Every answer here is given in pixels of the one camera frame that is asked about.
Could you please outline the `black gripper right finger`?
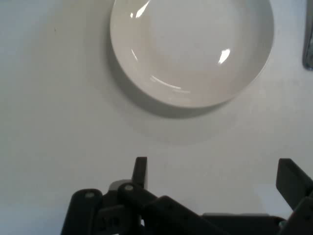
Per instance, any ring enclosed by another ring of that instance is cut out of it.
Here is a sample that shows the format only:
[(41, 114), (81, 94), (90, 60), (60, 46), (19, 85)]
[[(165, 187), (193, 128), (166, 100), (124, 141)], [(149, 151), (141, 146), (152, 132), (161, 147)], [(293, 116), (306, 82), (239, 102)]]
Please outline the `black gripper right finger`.
[(276, 188), (292, 209), (280, 235), (313, 233), (313, 180), (291, 159), (280, 159)]

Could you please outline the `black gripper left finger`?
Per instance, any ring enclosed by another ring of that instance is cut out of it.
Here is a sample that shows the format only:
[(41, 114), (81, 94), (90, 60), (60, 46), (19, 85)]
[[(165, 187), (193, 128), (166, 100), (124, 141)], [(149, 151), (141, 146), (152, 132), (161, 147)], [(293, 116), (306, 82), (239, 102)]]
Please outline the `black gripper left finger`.
[(94, 188), (75, 192), (63, 235), (225, 235), (168, 196), (147, 191), (147, 157), (137, 157), (129, 180), (111, 183), (103, 194)]

